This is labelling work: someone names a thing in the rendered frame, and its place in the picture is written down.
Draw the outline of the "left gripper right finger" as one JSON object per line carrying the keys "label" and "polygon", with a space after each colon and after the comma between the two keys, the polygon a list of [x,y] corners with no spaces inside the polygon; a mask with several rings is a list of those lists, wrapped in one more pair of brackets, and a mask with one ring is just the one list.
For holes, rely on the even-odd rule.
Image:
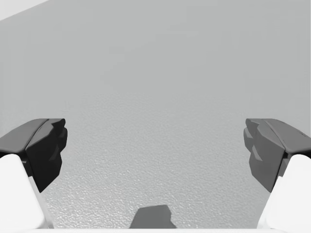
{"label": "left gripper right finger", "polygon": [[311,137],[271,118],[243,131],[253,177],[270,193],[259,229],[311,229]]}

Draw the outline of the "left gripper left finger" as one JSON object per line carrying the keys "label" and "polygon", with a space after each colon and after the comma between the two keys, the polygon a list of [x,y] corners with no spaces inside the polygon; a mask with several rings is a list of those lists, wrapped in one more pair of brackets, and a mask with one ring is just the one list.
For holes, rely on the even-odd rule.
{"label": "left gripper left finger", "polygon": [[28,121],[0,137],[0,229],[52,229],[41,196],[59,175],[63,118]]}

